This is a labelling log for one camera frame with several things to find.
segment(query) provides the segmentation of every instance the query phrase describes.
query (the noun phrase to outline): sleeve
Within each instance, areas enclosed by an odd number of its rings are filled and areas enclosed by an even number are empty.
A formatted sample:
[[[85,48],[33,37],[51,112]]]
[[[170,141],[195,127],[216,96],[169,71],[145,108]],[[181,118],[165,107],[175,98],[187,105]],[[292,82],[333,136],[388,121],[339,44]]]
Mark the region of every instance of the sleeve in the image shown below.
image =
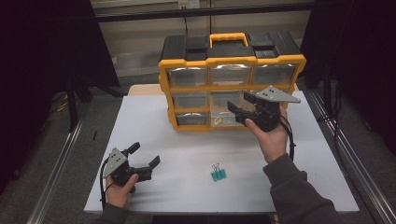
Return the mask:
[[[332,201],[321,197],[285,154],[263,168],[282,223],[343,223]]]
[[[107,203],[103,214],[92,224],[123,224],[128,217],[128,210]]]

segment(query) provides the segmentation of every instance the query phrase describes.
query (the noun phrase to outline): teal binder clip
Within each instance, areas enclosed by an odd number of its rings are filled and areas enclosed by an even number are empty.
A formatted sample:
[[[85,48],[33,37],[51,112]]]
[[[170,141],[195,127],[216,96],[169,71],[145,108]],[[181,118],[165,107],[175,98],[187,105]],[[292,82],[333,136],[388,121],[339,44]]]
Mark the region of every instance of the teal binder clip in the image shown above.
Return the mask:
[[[213,180],[216,182],[218,180],[224,179],[227,177],[227,175],[225,174],[224,169],[220,169],[219,168],[219,164],[213,164],[212,165],[214,172],[212,172],[212,178]]]

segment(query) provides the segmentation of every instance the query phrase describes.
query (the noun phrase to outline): finger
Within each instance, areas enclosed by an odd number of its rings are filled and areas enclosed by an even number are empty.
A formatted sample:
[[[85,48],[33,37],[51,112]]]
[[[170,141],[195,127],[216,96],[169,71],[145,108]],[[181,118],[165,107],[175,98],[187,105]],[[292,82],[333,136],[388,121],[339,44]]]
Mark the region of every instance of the finger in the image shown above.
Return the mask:
[[[245,123],[248,127],[248,129],[257,137],[259,138],[259,136],[262,136],[263,131],[259,128],[259,126],[257,126],[253,120],[251,119],[246,119]]]
[[[136,184],[137,179],[139,178],[139,175],[134,174],[131,177],[129,177],[128,182],[126,182],[124,189],[127,189],[128,192],[134,187],[134,184]]]
[[[280,115],[287,119],[288,118],[288,112],[286,112],[285,107],[283,107],[282,105],[279,106],[279,110],[280,110]]]
[[[109,185],[111,185],[114,182],[113,178],[111,177],[111,175],[108,175],[106,177],[106,187],[108,187]]]

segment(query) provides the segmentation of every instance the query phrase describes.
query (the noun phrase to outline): carrying handle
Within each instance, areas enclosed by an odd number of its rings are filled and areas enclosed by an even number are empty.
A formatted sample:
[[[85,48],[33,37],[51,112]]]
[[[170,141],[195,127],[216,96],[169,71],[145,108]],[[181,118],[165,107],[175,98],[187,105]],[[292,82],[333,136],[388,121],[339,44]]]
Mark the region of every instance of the carrying handle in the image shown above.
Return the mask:
[[[248,40],[244,33],[231,33],[231,34],[213,34],[209,36],[210,48],[213,48],[214,41],[228,41],[228,40],[242,40],[245,47],[248,46]]]

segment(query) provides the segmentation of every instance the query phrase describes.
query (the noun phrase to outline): table surface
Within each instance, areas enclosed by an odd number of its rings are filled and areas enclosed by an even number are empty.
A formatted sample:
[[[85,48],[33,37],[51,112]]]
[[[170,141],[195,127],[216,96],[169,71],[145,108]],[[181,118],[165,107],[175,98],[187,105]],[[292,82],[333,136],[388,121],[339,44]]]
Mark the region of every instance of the table surface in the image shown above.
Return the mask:
[[[323,197],[333,201],[337,211],[359,211],[304,94],[296,91],[293,95],[302,100],[300,104],[289,104],[288,108],[297,145],[296,166],[307,171],[308,181]],[[125,96],[103,157],[105,160],[113,147],[124,150],[134,142],[140,142],[141,148],[129,156],[131,166],[147,166],[160,155],[161,163],[154,169],[152,179],[136,184],[136,192],[129,203],[133,213],[242,215],[275,212],[269,193],[271,185],[262,171],[266,162],[249,131],[176,132],[166,112],[164,95]],[[227,178],[213,181],[214,163],[219,163]],[[84,211],[102,212],[99,167]]]

